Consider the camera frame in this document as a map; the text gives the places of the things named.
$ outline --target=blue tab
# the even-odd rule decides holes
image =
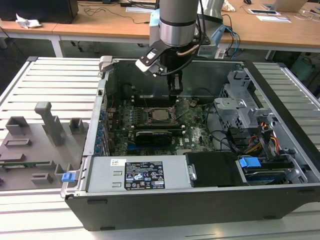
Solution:
[[[242,168],[260,168],[261,163],[257,157],[253,156],[244,156],[241,159],[239,159],[239,163]]]
[[[74,183],[76,181],[76,173],[66,172],[62,175],[63,183]]]

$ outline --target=computer case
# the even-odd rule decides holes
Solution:
[[[3,21],[14,21],[18,14],[29,20],[71,24],[78,10],[77,0],[0,0]]]

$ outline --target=black plastic cover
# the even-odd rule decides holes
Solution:
[[[194,165],[194,188],[246,186],[236,165],[238,157],[232,152],[188,152],[186,162]]]

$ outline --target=sticker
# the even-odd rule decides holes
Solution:
[[[12,165],[12,166],[3,166],[3,168],[5,168],[5,169],[24,169],[24,168],[26,168],[25,166],[23,166],[23,165]]]
[[[123,167],[125,166],[127,159],[111,159],[110,166]]]
[[[124,165],[124,188],[126,190],[150,190],[166,188],[162,161],[126,162]]]

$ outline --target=white paper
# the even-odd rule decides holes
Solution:
[[[36,27],[41,27],[42,25],[39,23],[38,20],[32,19],[24,19],[23,17],[20,17],[18,14],[16,15],[16,20],[15,22],[22,28],[28,29],[28,28],[36,28]]]
[[[291,23],[291,21],[285,17],[276,16],[256,16],[260,21],[267,22],[280,22],[280,23]]]

